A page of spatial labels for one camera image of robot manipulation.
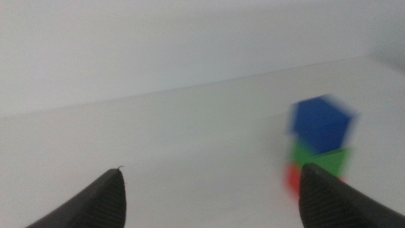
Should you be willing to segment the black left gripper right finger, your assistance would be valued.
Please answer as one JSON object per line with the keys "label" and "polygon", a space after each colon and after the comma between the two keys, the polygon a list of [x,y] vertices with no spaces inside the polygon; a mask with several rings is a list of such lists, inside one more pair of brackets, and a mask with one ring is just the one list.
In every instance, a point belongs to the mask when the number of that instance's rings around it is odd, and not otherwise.
{"label": "black left gripper right finger", "polygon": [[404,228],[404,215],[314,163],[305,164],[301,170],[299,213],[304,227]]}

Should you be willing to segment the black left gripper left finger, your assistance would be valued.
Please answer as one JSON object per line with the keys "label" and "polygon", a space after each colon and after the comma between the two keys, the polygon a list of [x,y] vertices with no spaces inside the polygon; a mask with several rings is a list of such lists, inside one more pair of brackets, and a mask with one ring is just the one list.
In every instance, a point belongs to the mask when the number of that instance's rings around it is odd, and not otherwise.
{"label": "black left gripper left finger", "polygon": [[112,168],[29,228],[124,228],[127,214],[125,183]]}

